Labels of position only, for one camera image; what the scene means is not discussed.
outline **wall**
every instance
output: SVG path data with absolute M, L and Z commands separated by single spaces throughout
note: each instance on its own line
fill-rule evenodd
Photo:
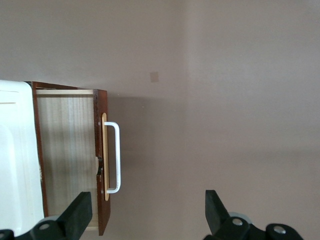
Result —
M 206 189 L 319 236 L 318 1 L 2 0 L 0 32 L 0 79 L 108 90 L 122 188 L 83 240 L 203 239 Z

